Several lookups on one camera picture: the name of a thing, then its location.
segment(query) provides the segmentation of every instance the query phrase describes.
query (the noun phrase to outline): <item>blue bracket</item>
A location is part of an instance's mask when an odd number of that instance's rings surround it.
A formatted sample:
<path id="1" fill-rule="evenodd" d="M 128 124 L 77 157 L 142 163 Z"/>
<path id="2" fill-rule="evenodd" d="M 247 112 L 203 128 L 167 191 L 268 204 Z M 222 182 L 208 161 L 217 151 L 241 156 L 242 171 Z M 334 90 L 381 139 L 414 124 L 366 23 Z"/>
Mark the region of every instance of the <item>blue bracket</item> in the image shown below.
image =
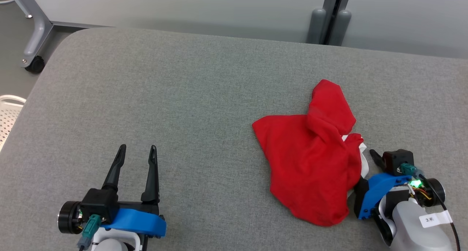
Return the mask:
<path id="1" fill-rule="evenodd" d="M 101 227 L 164 237 L 166 236 L 167 223 L 155 214 L 120 208 L 112 224 L 102 225 Z"/>
<path id="2" fill-rule="evenodd" d="M 369 181 L 369 190 L 366 191 L 362 201 L 358 219 L 371 218 L 371 210 L 393 187 L 408 183 L 411 175 L 393 176 L 388 173 L 379 173 L 372 176 Z"/>

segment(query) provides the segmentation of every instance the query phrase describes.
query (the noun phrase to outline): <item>white label tag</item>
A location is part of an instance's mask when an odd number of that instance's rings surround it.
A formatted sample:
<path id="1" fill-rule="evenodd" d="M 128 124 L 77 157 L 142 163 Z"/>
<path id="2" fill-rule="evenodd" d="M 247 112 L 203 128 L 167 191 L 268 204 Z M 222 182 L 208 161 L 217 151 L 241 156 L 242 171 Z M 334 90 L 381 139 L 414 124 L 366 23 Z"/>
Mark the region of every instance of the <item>white label tag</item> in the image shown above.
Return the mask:
<path id="1" fill-rule="evenodd" d="M 421 221 L 421 224 L 424 228 L 452 222 L 452 218 L 450 217 L 448 211 L 426 214 L 424 216 L 420 216 L 419 220 Z"/>

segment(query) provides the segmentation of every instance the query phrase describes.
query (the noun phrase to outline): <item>caster wheel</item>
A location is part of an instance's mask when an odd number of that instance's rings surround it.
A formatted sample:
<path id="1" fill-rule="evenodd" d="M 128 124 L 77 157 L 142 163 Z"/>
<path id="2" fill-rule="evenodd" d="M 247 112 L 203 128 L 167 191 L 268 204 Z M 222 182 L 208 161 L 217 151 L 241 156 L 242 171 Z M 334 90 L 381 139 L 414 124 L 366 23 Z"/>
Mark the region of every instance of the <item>caster wheel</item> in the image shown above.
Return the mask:
<path id="1" fill-rule="evenodd" d="M 45 62 L 44 59 L 40 56 L 35 56 L 34 59 L 31 61 L 31 64 L 24 69 L 31 73 L 41 73 L 44 69 Z"/>

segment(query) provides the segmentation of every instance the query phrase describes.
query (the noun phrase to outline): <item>gray tablecloth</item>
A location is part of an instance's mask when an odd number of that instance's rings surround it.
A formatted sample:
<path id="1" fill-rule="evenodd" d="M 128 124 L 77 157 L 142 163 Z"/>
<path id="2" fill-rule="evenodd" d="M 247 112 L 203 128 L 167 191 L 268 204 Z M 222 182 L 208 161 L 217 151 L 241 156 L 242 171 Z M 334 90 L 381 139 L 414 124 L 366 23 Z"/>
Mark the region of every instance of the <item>gray tablecloth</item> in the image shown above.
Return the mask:
<path id="1" fill-rule="evenodd" d="M 413 151 L 416 165 L 441 181 L 466 249 L 467 74 L 468 61 L 449 58 L 122 28 L 79 31 L 53 54 L 1 152 L 1 249 L 77 250 L 79 237 L 59 233 L 57 213 L 101 186 L 122 143 L 124 201 L 139 200 L 150 146 L 158 148 L 167 237 L 151 239 L 148 250 L 384 249 L 372 221 L 350 214 L 336 226 L 315 226 L 269 193 L 269 165 L 251 124 L 265 115 L 306 113 L 323 78 L 341 85 L 357 119 L 354 131 L 369 148 Z M 370 164 L 370 175 L 377 172 Z"/>

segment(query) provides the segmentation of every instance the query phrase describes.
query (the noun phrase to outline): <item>crumpled red fabric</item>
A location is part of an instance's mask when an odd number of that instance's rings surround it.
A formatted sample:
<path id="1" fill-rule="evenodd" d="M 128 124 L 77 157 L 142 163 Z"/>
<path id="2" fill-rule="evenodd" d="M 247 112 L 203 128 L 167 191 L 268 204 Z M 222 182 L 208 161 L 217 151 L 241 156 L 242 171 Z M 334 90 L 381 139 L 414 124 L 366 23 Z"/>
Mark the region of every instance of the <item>crumpled red fabric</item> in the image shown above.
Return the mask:
<path id="1" fill-rule="evenodd" d="M 307 115 L 266 116 L 252 124 L 271 167 L 270 191 L 297 218 L 332 226 L 348 215 L 346 192 L 359 181 L 364 141 L 349 134 L 355 123 L 340 86 L 321 80 Z"/>

